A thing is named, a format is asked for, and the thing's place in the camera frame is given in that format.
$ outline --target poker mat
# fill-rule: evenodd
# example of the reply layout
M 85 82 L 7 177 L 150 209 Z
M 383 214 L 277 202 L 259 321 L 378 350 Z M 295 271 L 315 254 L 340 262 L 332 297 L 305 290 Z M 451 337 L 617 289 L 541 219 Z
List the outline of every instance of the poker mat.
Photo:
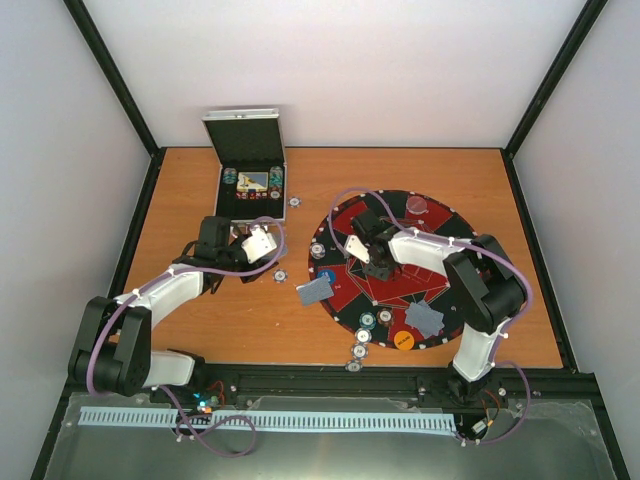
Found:
M 378 193 L 402 225 L 446 237 L 476 236 L 469 223 L 454 209 L 426 195 L 402 190 L 379 190 Z M 416 201 L 422 208 L 413 208 Z M 370 194 L 356 195 L 332 212 L 334 232 L 341 245 L 345 244 L 348 235 L 354 234 L 351 227 L 353 217 L 367 208 L 391 225 L 384 207 L 376 198 Z M 456 311 L 446 277 L 414 265 L 401 265 L 387 281 L 366 275 L 360 260 L 353 256 L 345 259 L 336 248 L 329 233 L 327 217 L 311 239 L 309 275 L 312 280 L 321 275 L 329 277 L 334 295 L 321 303 L 331 321 L 351 332 L 364 326 L 361 322 L 365 321 L 373 337 L 371 343 L 397 348 L 394 344 L 396 334 L 401 332 L 402 336 L 408 332 L 413 337 L 412 349 L 425 349 L 447 343 L 462 333 L 464 322 Z M 406 309 L 411 303 L 421 300 L 444 314 L 444 327 L 437 335 L 425 338 L 419 330 L 405 323 Z M 375 318 L 373 326 L 371 317 Z

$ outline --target table top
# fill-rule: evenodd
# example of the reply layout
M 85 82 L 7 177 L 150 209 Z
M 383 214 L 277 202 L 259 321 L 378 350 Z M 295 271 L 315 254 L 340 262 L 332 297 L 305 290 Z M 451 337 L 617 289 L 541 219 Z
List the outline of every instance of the table top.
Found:
M 532 282 L 533 309 L 509 332 L 498 360 L 527 367 L 562 367 L 527 242 L 496 149 L 288 148 L 288 194 L 302 199 L 289 208 L 288 254 L 280 268 L 243 285 L 227 278 L 162 321 L 154 349 L 179 349 L 215 363 L 343 365 L 353 334 L 335 324 L 321 304 L 303 307 L 295 286 L 309 281 L 311 237 L 336 193 L 353 185 L 423 193 L 458 211 L 480 233 L 494 235 Z M 125 291 L 162 273 L 185 244 L 198 237 L 212 215 L 219 163 L 211 148 L 170 148 L 145 219 Z M 445 366 L 460 339 L 426 350 L 403 352 L 371 345 L 367 365 Z

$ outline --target orange disc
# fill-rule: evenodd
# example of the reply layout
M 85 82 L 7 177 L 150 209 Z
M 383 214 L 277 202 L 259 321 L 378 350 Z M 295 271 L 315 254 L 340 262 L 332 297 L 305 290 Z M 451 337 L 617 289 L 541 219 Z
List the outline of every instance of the orange disc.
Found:
M 411 350 L 416 341 L 411 333 L 406 330 L 401 330 L 394 335 L 393 343 L 398 350 Z

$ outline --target purple cable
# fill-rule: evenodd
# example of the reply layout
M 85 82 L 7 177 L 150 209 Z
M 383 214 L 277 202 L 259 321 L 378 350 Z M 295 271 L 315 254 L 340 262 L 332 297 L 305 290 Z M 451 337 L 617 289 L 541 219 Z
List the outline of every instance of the purple cable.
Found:
M 254 220 L 251 223 L 249 228 L 253 228 L 256 224 L 258 224 L 260 222 L 273 223 L 273 224 L 276 225 L 276 227 L 278 227 L 278 230 L 280 232 L 280 245 L 278 245 L 278 249 L 276 250 L 276 254 L 274 255 L 274 257 L 271 260 L 269 260 L 262 267 L 256 268 L 255 270 L 250 270 L 248 272 L 228 272 L 226 270 L 219 270 L 217 268 L 188 267 L 188 268 L 182 268 L 180 270 L 174 271 L 173 275 L 180 275 L 180 274 L 183 274 L 183 273 L 203 272 L 203 273 L 215 273 L 217 275 L 227 275 L 227 276 L 230 276 L 230 277 L 250 277 L 251 275 L 256 275 L 258 273 L 262 273 L 262 272 L 268 270 L 269 268 L 271 268 L 271 266 L 273 266 L 273 264 L 275 264 L 278 261 L 278 258 L 280 258 L 280 255 L 282 255 L 282 250 L 284 249 L 284 229 L 282 228 L 282 225 L 280 225 L 279 222 L 277 222 L 276 220 L 274 220 L 271 217 L 259 217 L 259 218 L 257 218 L 256 220 Z M 162 275 L 154 278 L 150 282 L 145 283 L 144 286 L 142 286 L 141 288 L 138 289 L 138 295 L 142 295 L 148 289 L 154 287 L 159 282 L 162 282 L 163 280 L 166 280 L 167 278 L 169 278 L 171 276 L 172 276 L 171 273 L 165 272 Z M 125 301 L 122 302 L 122 304 L 116 309 L 115 312 L 113 312 L 113 315 L 111 315 L 111 318 L 109 318 L 109 320 L 107 321 L 106 325 L 104 326 L 104 328 L 100 332 L 100 335 L 98 335 L 98 339 L 96 340 L 95 345 L 93 346 L 93 350 L 91 351 L 91 357 L 89 358 L 89 365 L 87 367 L 87 377 L 86 377 L 87 391 L 92 396 L 95 396 L 95 397 L 102 396 L 102 394 L 95 389 L 95 385 L 93 384 L 93 372 L 94 372 L 94 370 L 96 368 L 96 362 L 98 361 L 98 356 L 100 355 L 100 350 L 102 350 L 102 346 L 104 345 L 104 342 L 106 341 L 107 337 L 109 336 L 109 332 L 111 331 L 111 329 L 115 325 L 115 323 L 118 320 L 118 318 L 120 317 L 120 315 L 122 315 L 122 313 L 125 311 L 125 309 L 136 298 L 137 298 L 136 294 L 132 294 L 129 298 L 127 298 Z
M 340 200 L 340 198 L 342 198 L 347 193 L 351 193 L 351 192 L 365 192 L 373 196 L 384 207 L 385 211 L 387 212 L 387 215 L 389 215 L 389 219 L 396 227 L 398 227 L 403 232 L 407 232 L 411 235 L 416 235 L 415 230 L 407 228 L 404 225 L 401 225 L 400 222 L 398 222 L 396 217 L 393 215 L 393 212 L 391 212 L 391 208 L 389 207 L 389 205 L 387 205 L 384 199 L 380 195 L 378 195 L 377 192 L 366 187 L 347 188 L 346 190 L 343 190 L 338 195 L 336 195 L 335 199 L 333 200 L 333 203 L 331 204 L 329 215 L 327 216 L 327 223 L 329 225 L 329 233 L 331 235 L 331 238 L 336 244 L 336 247 L 338 248 L 338 250 L 340 250 L 343 254 L 347 255 L 347 252 L 344 249 L 344 247 L 340 245 L 340 242 L 338 242 L 338 239 L 336 238 L 335 232 L 333 231 L 333 220 L 331 217 L 333 216 L 334 209 L 336 208 L 336 205 Z M 447 246 L 449 245 L 449 238 L 443 237 L 442 235 L 436 235 L 434 233 L 426 233 L 423 231 L 418 231 L 417 235 L 419 237 L 426 238 L 427 240 L 430 240 L 432 242 L 439 243 L 440 245 L 447 245 Z M 507 330 L 511 328 L 511 326 L 516 322 L 516 320 L 519 320 L 523 315 L 525 315 L 529 310 L 531 310 L 531 307 L 533 306 L 533 289 L 531 288 L 531 284 L 527 280 L 527 277 L 525 277 L 524 274 L 520 270 L 518 270 L 512 263 L 505 260 L 501 256 L 496 255 L 493 252 L 485 250 L 482 247 L 477 247 L 475 245 L 471 245 L 467 242 L 461 242 L 459 240 L 453 240 L 451 244 L 459 248 L 466 248 L 468 250 L 473 250 L 474 252 L 478 252 L 486 257 L 489 257 L 495 260 L 496 262 L 500 263 L 501 265 L 504 265 L 506 268 L 511 270 L 513 274 L 516 277 L 518 277 L 518 279 L 522 282 L 522 285 L 524 286 L 524 289 L 526 292 L 526 295 L 525 295 L 526 303 L 525 303 L 525 306 L 522 308 L 522 310 L 520 310 L 516 315 L 514 315 L 514 317 L 511 320 L 508 320 L 507 323 L 505 323 L 504 327 L 502 328 L 502 333 L 506 333 Z M 503 337 L 498 337 L 497 340 L 494 342 L 493 347 L 489 352 L 490 362 L 493 362 L 495 360 L 496 352 L 498 350 L 498 347 L 500 346 L 500 343 L 502 342 L 502 339 Z
M 507 430 L 505 433 L 503 433 L 499 437 L 492 438 L 491 440 L 481 440 L 478 443 L 478 445 L 494 445 L 498 442 L 501 442 L 502 440 L 506 440 L 511 435 L 516 433 L 516 431 L 522 426 L 524 419 L 527 416 L 527 413 L 529 412 L 529 406 L 531 405 L 531 387 L 529 386 L 529 380 L 527 380 L 527 377 L 524 374 L 524 371 L 522 370 L 522 368 L 520 368 L 518 364 L 516 364 L 515 362 L 512 362 L 511 360 L 500 362 L 496 364 L 496 367 L 504 367 L 505 365 L 511 365 L 513 368 L 515 368 L 518 371 L 518 375 L 520 375 L 520 378 L 522 378 L 522 383 L 524 383 L 524 390 L 527 395 L 527 405 L 524 407 L 524 410 L 522 411 L 522 415 L 520 416 L 520 418 L 518 419 L 518 421 L 513 427 L 511 427 L 509 430 Z M 466 441 L 457 432 L 455 433 L 455 437 L 462 442 Z
M 193 428 L 193 425 L 189 421 L 189 417 L 187 416 L 185 411 L 182 409 L 182 405 L 180 405 L 180 402 L 178 401 L 176 396 L 173 394 L 173 392 L 171 390 L 169 390 L 169 388 L 164 386 L 164 385 L 160 385 L 158 388 L 160 388 L 164 393 L 167 394 L 167 396 L 171 399 L 171 401 L 173 402 L 175 407 L 178 409 L 178 413 L 180 414 L 180 418 L 182 419 L 182 421 L 180 423 L 178 423 L 178 425 L 176 426 L 176 430 L 178 429 L 178 427 L 181 424 L 184 424 L 189 429 L 189 431 L 191 432 L 191 435 L 193 435 L 193 438 L 198 440 L 202 444 L 202 446 L 204 448 L 206 448 L 207 450 L 209 450 L 211 453 L 215 453 L 216 455 L 219 455 L 221 457 L 235 458 L 235 457 L 242 457 L 244 455 L 247 455 L 248 453 L 251 452 L 251 450 L 253 450 L 253 447 L 256 444 L 257 432 L 256 432 L 256 426 L 253 424 L 251 419 L 249 419 L 249 417 L 246 417 L 244 415 L 231 415 L 229 417 L 226 417 L 226 418 L 223 418 L 222 420 L 217 421 L 216 423 L 211 425 L 209 428 L 207 428 L 203 432 L 198 433 L 196 431 L 196 429 Z M 202 416 L 201 415 L 196 415 L 196 417 L 194 417 L 194 418 L 203 417 L 203 416 L 206 416 L 206 415 L 202 415 Z M 245 422 L 247 425 L 249 425 L 249 428 L 251 429 L 252 436 L 251 436 L 251 443 L 249 444 L 249 446 L 247 448 L 245 448 L 241 452 L 228 453 L 228 452 L 223 452 L 221 450 L 217 450 L 217 449 L 213 448 L 211 445 L 207 444 L 207 442 L 204 441 L 204 439 L 202 437 L 204 437 L 208 433 L 211 433 L 213 430 L 218 428 L 220 425 L 224 425 L 225 423 L 228 423 L 231 420 L 241 420 L 241 421 Z

